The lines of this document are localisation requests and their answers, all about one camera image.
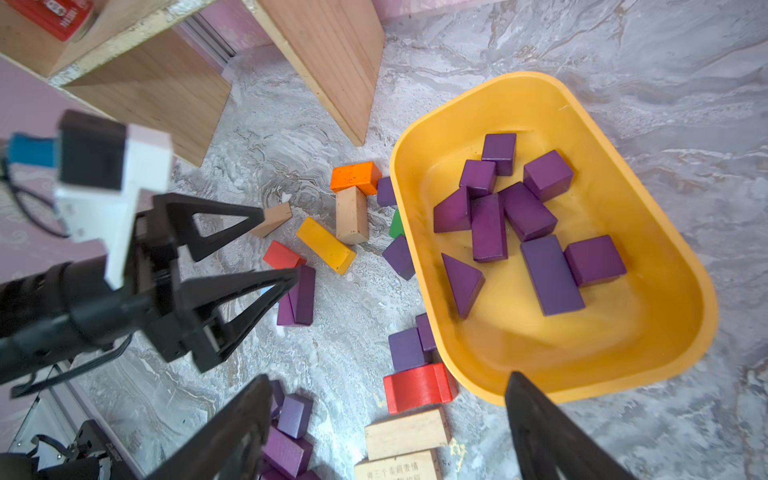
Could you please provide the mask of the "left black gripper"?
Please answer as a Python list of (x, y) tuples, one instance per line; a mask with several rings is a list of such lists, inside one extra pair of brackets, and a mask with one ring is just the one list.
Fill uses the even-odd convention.
[[(155, 196), (152, 207), (136, 215), (136, 286), (152, 301), (142, 332), (165, 361), (190, 354), (201, 372), (218, 366), (297, 285), (296, 268), (181, 279), (181, 247), (201, 261), (264, 220), (259, 207), (178, 193)], [(221, 308), (249, 295), (251, 303), (226, 319)]]

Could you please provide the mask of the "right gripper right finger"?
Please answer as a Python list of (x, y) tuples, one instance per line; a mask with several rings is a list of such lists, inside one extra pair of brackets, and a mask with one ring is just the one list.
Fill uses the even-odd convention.
[(519, 371), (509, 377), (505, 405), (522, 478), (633, 477)]

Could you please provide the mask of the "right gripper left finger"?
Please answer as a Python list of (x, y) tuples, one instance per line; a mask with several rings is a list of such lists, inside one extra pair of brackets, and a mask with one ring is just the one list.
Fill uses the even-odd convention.
[(255, 377), (150, 479), (254, 479), (271, 425), (272, 385)]

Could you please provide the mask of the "purple triangular brick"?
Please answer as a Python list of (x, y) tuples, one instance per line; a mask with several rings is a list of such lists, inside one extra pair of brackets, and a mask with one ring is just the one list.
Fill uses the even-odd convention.
[(477, 268), (445, 253), (442, 260), (458, 315), (467, 319), (484, 286), (485, 277)]

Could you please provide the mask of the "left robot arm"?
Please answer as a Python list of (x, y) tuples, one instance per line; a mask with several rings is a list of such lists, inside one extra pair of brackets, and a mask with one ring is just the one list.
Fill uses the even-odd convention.
[(178, 250), (200, 261), (264, 220), (262, 209), (168, 193), (136, 215), (123, 283), (106, 256), (67, 262), (1, 287), (1, 380), (38, 393), (119, 357), (142, 332), (167, 362), (191, 355), (200, 372), (227, 360), (298, 282), (297, 269), (183, 281)]

